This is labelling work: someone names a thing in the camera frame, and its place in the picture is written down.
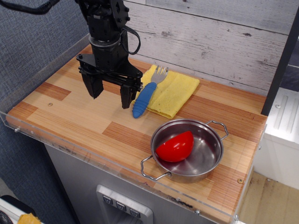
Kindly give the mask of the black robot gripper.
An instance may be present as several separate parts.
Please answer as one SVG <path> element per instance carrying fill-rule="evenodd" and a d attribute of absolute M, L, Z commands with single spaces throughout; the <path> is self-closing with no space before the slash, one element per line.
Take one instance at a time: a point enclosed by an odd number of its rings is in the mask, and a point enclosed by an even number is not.
<path fill-rule="evenodd" d="M 142 72 L 128 60 L 122 42 L 91 42 L 91 54 L 78 54 L 79 72 L 89 95 L 96 99 L 104 90 L 103 80 L 121 86 L 121 103 L 128 109 L 142 89 Z"/>

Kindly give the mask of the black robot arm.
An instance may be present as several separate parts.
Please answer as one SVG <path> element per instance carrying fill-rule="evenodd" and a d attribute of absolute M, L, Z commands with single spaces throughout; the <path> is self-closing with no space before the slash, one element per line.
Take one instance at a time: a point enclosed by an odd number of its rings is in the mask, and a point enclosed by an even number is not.
<path fill-rule="evenodd" d="M 122 0 L 78 0 L 76 2 L 89 28 L 91 54 L 79 54 L 79 72 L 91 97 L 104 90 L 103 81 L 120 86 L 122 108 L 129 108 L 142 88 L 142 72 L 128 60 L 139 49 L 128 48 L 128 33 L 138 34 L 126 26 L 129 8 Z"/>

